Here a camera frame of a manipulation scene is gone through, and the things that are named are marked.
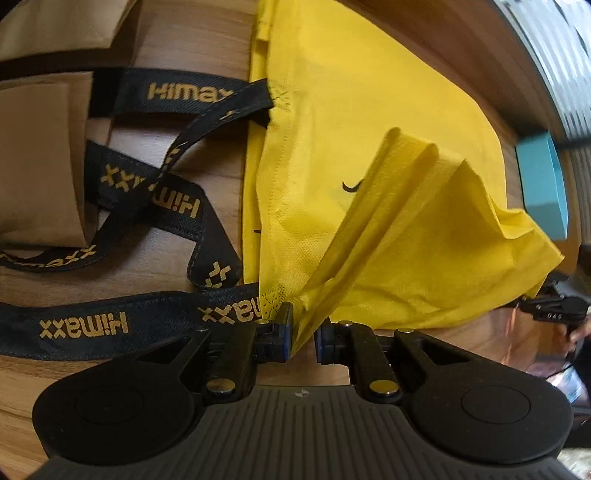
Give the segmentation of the yellow fabric shopping bag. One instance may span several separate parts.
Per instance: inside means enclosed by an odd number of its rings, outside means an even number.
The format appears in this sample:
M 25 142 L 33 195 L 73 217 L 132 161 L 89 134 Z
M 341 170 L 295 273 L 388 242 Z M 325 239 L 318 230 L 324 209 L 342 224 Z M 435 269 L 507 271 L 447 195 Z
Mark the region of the yellow fabric shopping bag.
M 498 137 L 477 103 L 337 1 L 263 1 L 249 81 L 181 70 L 84 74 L 96 117 L 191 117 L 158 166 L 94 142 L 85 186 L 108 213 L 4 267 L 95 264 L 137 223 L 192 240 L 193 292 L 1 307 L 1 352 L 103 360 L 199 326 L 271 323 L 293 302 L 301 348 L 325 318 L 449 328 L 535 296 L 563 256 L 507 204 Z

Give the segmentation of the brown paper bag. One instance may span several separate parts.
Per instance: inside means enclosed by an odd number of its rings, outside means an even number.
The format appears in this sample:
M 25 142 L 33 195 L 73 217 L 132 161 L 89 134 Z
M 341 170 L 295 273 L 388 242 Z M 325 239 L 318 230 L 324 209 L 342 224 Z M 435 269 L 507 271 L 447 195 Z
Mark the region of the brown paper bag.
M 1 4 L 1 242 L 83 247 L 93 71 L 124 62 L 133 1 Z

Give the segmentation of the light blue cardboard box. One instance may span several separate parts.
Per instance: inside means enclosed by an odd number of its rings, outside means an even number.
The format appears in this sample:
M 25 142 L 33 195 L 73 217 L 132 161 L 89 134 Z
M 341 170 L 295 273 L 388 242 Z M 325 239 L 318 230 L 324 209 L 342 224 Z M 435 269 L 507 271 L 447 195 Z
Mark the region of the light blue cardboard box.
M 521 140 L 516 154 L 525 209 L 553 241 L 568 236 L 569 212 L 559 156 L 549 132 Z

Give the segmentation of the frosted glass partition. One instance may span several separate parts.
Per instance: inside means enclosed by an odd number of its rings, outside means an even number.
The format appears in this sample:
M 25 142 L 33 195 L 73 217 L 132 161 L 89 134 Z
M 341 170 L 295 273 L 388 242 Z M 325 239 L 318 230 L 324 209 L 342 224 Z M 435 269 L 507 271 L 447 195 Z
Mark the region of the frosted glass partition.
M 499 1 L 540 71 L 578 178 L 590 175 L 590 3 Z

